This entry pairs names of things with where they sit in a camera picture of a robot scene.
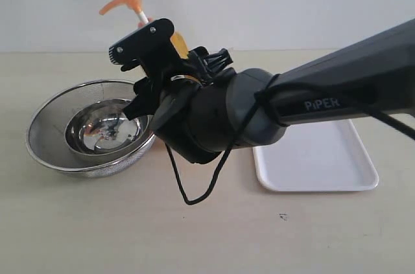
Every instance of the metal colander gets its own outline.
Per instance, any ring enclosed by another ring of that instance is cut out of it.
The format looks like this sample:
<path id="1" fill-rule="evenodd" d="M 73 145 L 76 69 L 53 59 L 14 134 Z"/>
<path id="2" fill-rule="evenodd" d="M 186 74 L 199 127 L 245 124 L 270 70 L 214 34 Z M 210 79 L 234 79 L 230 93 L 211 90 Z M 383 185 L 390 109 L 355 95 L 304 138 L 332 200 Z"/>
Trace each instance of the metal colander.
<path id="1" fill-rule="evenodd" d="M 113 152 L 94 150 L 77 152 L 65 137 L 68 128 L 73 128 L 73 122 L 79 113 L 84 114 L 88 109 L 96 109 L 95 105 L 114 104 L 123 100 L 128 102 L 135 97 L 133 83 L 122 80 L 97 80 L 79 84 L 62 91 L 49 99 L 33 116 L 26 133 L 26 146 L 29 154 L 39 163 L 61 173 L 72 176 L 103 177 L 116 174 L 136 162 L 152 145 L 154 135 L 148 128 L 150 117 L 136 119 L 139 126 L 134 137 L 128 138 L 128 143 L 119 141 L 119 146 L 113 146 Z M 100 133 L 97 141 L 116 141 L 119 125 L 127 123 L 122 114 L 122 108 L 111 107 L 111 113 L 101 110 L 101 118 L 86 120 L 85 124 L 92 126 L 95 133 Z M 85 140 L 86 129 L 72 130 L 72 135 L 79 136 L 79 141 Z"/>

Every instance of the white plastic tray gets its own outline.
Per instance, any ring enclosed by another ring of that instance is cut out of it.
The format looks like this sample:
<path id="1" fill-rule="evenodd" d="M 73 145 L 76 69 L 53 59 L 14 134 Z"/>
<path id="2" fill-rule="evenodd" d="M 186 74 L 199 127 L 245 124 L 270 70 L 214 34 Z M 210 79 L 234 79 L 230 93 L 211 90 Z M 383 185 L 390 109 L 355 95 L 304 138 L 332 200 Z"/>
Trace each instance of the white plastic tray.
<path id="1" fill-rule="evenodd" d="M 362 191 L 379 182 L 350 120 L 290 126 L 254 157 L 258 180 L 274 191 Z"/>

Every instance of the robotic arm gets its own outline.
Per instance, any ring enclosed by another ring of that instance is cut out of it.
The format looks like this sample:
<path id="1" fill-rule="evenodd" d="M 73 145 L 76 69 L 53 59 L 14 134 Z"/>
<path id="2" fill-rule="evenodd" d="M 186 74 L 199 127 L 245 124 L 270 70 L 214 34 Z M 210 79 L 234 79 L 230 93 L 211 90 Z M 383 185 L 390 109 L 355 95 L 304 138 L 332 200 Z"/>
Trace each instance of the robotic arm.
<path id="1" fill-rule="evenodd" d="M 198 47 L 181 59 L 173 33 L 172 22 L 159 19 L 109 54 L 122 71 L 140 65 L 147 75 L 134 85 L 126 116 L 153 115 L 154 133 L 191 163 L 214 160 L 232 141 L 232 148 L 272 144 L 291 124 L 415 113 L 415 19 L 274 77 L 226 68 L 224 49 Z"/>

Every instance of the beige table surface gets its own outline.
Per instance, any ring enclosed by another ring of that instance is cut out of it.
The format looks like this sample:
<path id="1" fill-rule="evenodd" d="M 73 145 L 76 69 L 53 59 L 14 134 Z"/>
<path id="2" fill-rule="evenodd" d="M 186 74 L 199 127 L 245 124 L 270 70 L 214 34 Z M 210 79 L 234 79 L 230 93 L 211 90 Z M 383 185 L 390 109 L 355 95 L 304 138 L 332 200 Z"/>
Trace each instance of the beige table surface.
<path id="1" fill-rule="evenodd" d="M 277 73 L 327 52 L 233 57 L 238 70 Z M 380 122 L 355 121 L 380 176 L 373 191 L 267 192 L 244 149 L 230 155 L 211 197 L 188 207 L 159 141 L 103 179 L 56 174 L 26 152 L 25 129 L 46 98 L 141 73 L 119 72 L 105 53 L 0 54 L 0 62 L 0 273 L 413 273 L 415 144 Z M 214 164 L 178 165 L 190 196 L 205 191 Z"/>

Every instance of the bowl rim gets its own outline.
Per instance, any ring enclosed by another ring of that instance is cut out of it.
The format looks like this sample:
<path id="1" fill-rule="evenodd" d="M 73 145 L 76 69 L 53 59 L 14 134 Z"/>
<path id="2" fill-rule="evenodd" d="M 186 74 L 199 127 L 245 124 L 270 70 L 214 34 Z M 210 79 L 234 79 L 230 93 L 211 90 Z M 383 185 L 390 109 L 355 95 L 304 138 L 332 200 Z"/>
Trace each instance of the bowl rim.
<path id="1" fill-rule="evenodd" d="M 153 138 L 155 138 L 155 135 L 153 134 L 152 131 L 150 131 L 149 128 L 149 123 L 150 123 L 150 118 L 149 118 L 149 122 L 148 125 L 146 127 L 146 130 L 144 131 L 144 133 L 142 134 L 142 138 L 146 139 L 144 142 L 142 142 L 137 148 L 134 148 L 134 150 L 132 150 L 131 152 L 128 152 L 127 154 L 119 157 L 118 159 L 115 159 L 113 161 L 104 163 L 104 164 L 99 164 L 99 165 L 95 165 L 95 166 L 88 166 L 88 167 L 82 167 L 82 168 L 67 168 L 67 167 L 61 167 L 61 166 L 56 166 L 53 164 L 50 164 L 46 161 L 44 161 L 43 159 L 41 159 L 40 157 L 38 157 L 33 149 L 31 148 L 30 145 L 30 129 L 32 128 L 33 122 L 36 119 L 36 117 L 40 114 L 40 112 L 48 105 L 50 104 L 52 101 L 54 101 L 55 99 L 57 99 L 58 97 L 73 91 L 75 89 L 78 89 L 80 87 L 84 87 L 84 86 L 88 86 L 88 85 L 93 85 L 93 84 L 99 84 L 99 83 L 123 83 L 123 84 L 130 84 L 130 85 L 134 85 L 133 81 L 129 81 L 129 80 L 117 80 L 117 79 L 102 79 L 102 80 L 93 80 L 93 81 L 88 81 L 88 82 L 84 82 L 84 83 L 80 83 L 77 84 L 75 86 L 71 86 L 67 89 L 64 89 L 60 92 L 58 92 L 57 94 L 53 95 L 52 97 L 50 97 L 49 99 L 47 99 L 32 115 L 31 119 L 30 119 L 30 124 L 29 127 L 26 129 L 25 132 L 25 146 L 26 149 L 29 153 L 29 155 L 39 164 L 46 166 L 48 168 L 52 168 L 54 170 L 59 170 L 62 172 L 87 172 L 90 170 L 97 170 L 97 169 L 101 169 L 104 167 L 108 167 L 108 166 L 113 166 L 116 165 L 122 161 L 124 161 L 125 159 L 129 158 L 131 155 L 133 155 L 134 153 L 136 153 L 138 150 L 142 149 L 143 147 L 145 147 L 150 141 L 153 140 Z"/>

